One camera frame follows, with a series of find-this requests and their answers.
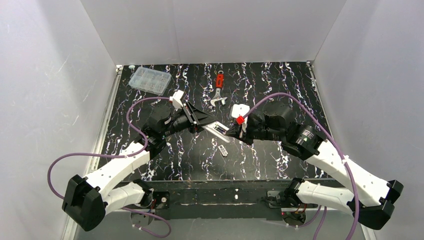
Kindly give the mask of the white remote control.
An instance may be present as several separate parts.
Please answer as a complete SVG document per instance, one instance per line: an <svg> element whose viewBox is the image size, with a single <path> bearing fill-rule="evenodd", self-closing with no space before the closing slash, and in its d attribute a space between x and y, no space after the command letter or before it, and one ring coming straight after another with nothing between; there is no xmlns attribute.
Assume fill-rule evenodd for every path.
<svg viewBox="0 0 424 240"><path fill-rule="evenodd" d="M229 128L223 125L221 122L214 121L210 124L202 126L202 128L213 134L215 137L221 139L225 143L229 143L231 141L230 137L226 135Z"/></svg>

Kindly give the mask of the white remote battery cover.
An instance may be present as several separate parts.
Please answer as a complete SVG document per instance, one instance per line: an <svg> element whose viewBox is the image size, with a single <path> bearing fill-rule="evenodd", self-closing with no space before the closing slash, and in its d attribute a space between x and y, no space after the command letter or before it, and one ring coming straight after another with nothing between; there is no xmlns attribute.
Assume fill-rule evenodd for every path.
<svg viewBox="0 0 424 240"><path fill-rule="evenodd" d="M218 146L218 150L219 150L220 154L223 157L227 157L228 156L228 152L227 152L226 148L222 144Z"/></svg>

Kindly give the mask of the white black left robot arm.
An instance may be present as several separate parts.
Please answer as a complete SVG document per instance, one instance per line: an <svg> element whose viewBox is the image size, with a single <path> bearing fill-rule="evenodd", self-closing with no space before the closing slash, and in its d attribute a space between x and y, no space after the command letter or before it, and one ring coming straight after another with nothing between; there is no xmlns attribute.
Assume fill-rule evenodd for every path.
<svg viewBox="0 0 424 240"><path fill-rule="evenodd" d="M166 145L166 138L188 129L199 133L217 118L183 103L174 114L167 105L151 110L142 135L120 153L122 158L113 158L107 164L86 176L75 175L67 184L62 210L84 231L97 227L104 217L128 205L147 203L152 198L153 188L141 180L124 187L115 188L125 177L157 156Z"/></svg>

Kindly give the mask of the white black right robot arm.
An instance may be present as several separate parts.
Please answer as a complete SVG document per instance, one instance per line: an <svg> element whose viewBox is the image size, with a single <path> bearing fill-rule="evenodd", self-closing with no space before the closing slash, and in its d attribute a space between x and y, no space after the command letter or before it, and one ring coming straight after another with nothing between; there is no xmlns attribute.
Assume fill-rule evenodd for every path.
<svg viewBox="0 0 424 240"><path fill-rule="evenodd" d="M294 178L277 196L269 198L278 206L317 204L352 214L370 229L380 230L391 218L404 186L369 173L349 157L340 157L323 132L296 121L293 110L280 102L268 102L263 115L251 113L245 104L231 108L233 126L226 132L248 145L255 140L277 141L288 154L325 171L341 184L333 188Z"/></svg>

